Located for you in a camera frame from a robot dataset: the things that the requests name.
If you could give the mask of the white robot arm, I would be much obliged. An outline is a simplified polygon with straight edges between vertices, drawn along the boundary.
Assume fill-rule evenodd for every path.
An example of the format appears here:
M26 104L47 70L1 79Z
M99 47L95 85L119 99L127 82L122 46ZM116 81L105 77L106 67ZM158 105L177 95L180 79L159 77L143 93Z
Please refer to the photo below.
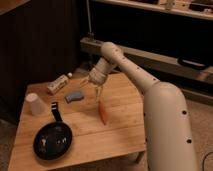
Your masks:
M112 42L102 43L100 51L101 58L85 81L102 86L111 70L119 67L144 96L149 171L199 171L189 112L182 91L136 65Z

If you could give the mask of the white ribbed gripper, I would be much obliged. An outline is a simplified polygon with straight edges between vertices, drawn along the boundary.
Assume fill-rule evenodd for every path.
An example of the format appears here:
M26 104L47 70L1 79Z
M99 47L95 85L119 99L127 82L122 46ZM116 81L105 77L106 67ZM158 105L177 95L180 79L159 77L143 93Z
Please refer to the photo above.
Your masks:
M89 77L85 77L79 83L80 87L87 85L88 83L93 84L104 84L107 80L110 72L116 67L115 64L110 63L105 58L101 57L97 64L89 72ZM97 85L95 87L96 101L99 101L102 95L103 85Z

